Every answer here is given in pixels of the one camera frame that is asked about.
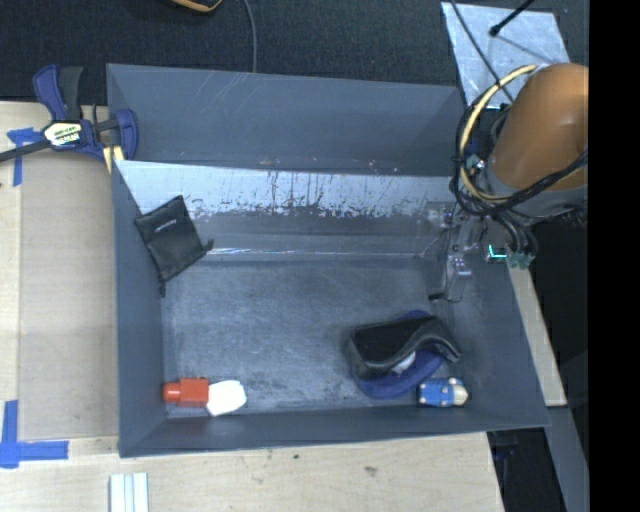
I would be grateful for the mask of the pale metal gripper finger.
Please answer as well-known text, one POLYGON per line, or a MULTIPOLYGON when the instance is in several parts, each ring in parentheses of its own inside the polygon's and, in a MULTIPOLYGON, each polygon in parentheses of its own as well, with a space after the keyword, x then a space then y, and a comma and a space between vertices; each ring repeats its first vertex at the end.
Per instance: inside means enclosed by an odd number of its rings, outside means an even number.
POLYGON ((446 299, 450 302, 462 300, 466 285, 472 278, 472 271, 462 254, 452 253, 446 263, 446 299))
POLYGON ((444 239, 437 238, 427 251, 430 273, 428 276, 428 299, 435 301, 447 297, 449 285, 449 247, 444 239))

